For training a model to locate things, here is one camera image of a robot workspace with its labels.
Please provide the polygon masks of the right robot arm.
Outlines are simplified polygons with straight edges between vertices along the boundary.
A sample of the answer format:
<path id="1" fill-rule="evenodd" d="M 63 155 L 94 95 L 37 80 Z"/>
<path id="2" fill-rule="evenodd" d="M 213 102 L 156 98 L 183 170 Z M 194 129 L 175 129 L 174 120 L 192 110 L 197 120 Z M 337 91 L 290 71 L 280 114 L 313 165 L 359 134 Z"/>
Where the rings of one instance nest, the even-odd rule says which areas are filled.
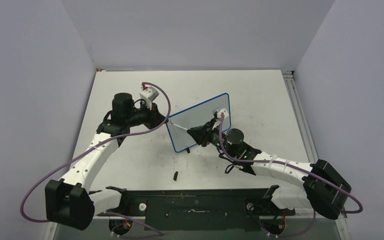
<path id="1" fill-rule="evenodd" d="M 278 187 L 263 199 L 263 209 L 269 214 L 305 208 L 336 220 L 350 197 L 351 186 L 325 160 L 296 162 L 270 155 L 247 144 L 240 129 L 220 132 L 214 121 L 192 127 L 186 133 L 202 147 L 215 146 L 222 158 L 244 173 L 267 176 L 293 185 L 290 189 Z"/>

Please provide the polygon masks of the black marker cap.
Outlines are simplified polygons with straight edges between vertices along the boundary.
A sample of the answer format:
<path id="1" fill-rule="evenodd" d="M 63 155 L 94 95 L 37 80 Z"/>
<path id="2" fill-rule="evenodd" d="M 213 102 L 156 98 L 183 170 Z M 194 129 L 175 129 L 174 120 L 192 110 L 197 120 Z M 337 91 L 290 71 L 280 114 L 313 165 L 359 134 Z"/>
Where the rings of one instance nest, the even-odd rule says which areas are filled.
<path id="1" fill-rule="evenodd" d="M 177 181 L 177 179 L 178 179 L 178 174 L 179 174 L 178 171 L 176 171 L 176 172 L 174 173 L 174 175 L 173 175 L 173 180 L 174 180 L 174 181 Z"/>

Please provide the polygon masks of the blue framed whiteboard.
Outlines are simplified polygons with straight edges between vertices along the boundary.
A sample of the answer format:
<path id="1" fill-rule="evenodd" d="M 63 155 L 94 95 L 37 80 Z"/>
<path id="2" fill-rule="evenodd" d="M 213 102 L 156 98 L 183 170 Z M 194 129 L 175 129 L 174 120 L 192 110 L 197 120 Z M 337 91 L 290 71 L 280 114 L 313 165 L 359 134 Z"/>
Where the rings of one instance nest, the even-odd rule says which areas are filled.
<path id="1" fill-rule="evenodd" d="M 230 111 L 230 96 L 228 93 L 219 94 L 169 116 L 166 128 L 176 153 L 195 146 L 196 142 L 187 134 L 186 130 L 177 128 L 172 123 L 188 129 L 201 126 L 214 118 L 213 110 L 217 108 L 226 108 Z"/>

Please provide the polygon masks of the white marker pen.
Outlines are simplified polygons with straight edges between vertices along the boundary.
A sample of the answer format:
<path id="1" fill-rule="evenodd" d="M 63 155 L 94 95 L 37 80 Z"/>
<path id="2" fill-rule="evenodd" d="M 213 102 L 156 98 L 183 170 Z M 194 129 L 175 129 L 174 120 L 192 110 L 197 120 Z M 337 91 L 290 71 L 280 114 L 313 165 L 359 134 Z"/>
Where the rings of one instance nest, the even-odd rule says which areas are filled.
<path id="1" fill-rule="evenodd" d="M 179 129 L 182 129 L 182 130 L 185 130 L 185 131 L 189 130 L 189 128 L 181 126 L 179 124 L 172 123 L 172 125 L 175 126 L 176 128 L 179 128 Z"/>

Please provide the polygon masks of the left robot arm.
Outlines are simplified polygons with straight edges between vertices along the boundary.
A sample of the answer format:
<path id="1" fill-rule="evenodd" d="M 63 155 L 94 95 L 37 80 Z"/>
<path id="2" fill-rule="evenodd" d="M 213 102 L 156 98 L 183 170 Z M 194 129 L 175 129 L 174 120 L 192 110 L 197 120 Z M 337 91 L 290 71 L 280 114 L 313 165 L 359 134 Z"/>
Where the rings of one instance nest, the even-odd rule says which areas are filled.
<path id="1" fill-rule="evenodd" d="M 112 109 L 104 116 L 85 153 L 59 180 L 50 180 L 46 184 L 48 221 L 85 230 L 96 215 L 111 210 L 121 216 L 129 210 L 129 201 L 122 197 L 120 188 L 107 187 L 97 191 L 90 188 L 108 158 L 127 136 L 132 135 L 132 127 L 144 125 L 152 130 L 167 121 L 154 103 L 158 95 L 154 87 L 143 89 L 139 93 L 139 107 L 135 106 L 130 93 L 114 95 Z"/>

